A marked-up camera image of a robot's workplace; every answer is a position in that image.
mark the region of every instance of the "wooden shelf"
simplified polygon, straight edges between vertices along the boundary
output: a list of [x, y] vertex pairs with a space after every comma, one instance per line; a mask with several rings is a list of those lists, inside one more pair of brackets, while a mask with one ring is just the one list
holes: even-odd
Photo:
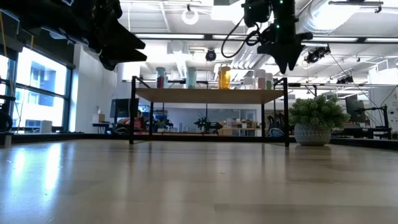
[[154, 103], [261, 104], [283, 96], [283, 91], [137, 88], [136, 94]]
[[226, 128], [226, 129], [242, 130], [242, 131], [255, 131], [255, 130], [261, 130], [261, 128]]

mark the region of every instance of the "monitor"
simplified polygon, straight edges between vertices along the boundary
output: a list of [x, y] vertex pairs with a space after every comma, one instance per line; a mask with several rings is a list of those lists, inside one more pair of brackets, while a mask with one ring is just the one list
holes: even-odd
[[364, 111], [358, 111], [358, 109], [363, 109], [364, 105], [362, 101], [353, 100], [351, 98], [346, 98], [347, 113], [351, 115], [349, 121], [351, 122], [366, 122], [366, 115]]
[[[138, 102], [139, 99], [136, 98], [132, 104], [134, 118], [137, 116]], [[130, 117], [129, 104], [130, 104], [130, 99], [113, 99], [111, 104], [111, 118], [115, 118], [116, 108], [118, 109], [118, 113], [116, 115], [117, 118], [129, 118]]]

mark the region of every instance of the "camera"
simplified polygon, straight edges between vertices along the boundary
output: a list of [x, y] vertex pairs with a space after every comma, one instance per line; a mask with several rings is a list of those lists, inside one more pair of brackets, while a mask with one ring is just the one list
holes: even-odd
[[323, 58], [326, 54], [330, 54], [329, 45], [327, 47], [318, 47], [314, 51], [309, 52], [308, 55], [304, 58], [307, 63], [316, 63], [321, 58]]
[[347, 83], [353, 83], [354, 79], [352, 76], [347, 76], [342, 79], [337, 80], [336, 84], [347, 84]]
[[214, 60], [216, 60], [217, 55], [216, 52], [214, 51], [214, 49], [208, 49], [207, 53], [206, 53], [206, 61], [208, 62], [212, 62]]

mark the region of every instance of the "person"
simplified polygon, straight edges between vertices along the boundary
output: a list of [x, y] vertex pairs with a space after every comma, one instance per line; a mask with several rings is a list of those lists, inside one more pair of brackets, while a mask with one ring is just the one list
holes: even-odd
[[145, 119], [140, 110], [138, 110], [137, 117], [134, 119], [134, 129], [140, 129], [142, 132], [146, 131]]
[[[118, 124], [130, 124], [130, 118], [121, 119]], [[134, 118], [134, 132], [146, 132], [145, 119], [140, 110], [137, 112], [137, 117]]]

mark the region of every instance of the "textured pot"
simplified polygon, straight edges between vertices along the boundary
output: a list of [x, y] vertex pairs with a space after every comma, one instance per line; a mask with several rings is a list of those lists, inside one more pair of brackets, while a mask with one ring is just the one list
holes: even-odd
[[296, 124], [294, 137], [303, 146], [324, 146], [330, 142], [331, 130], [316, 126]]

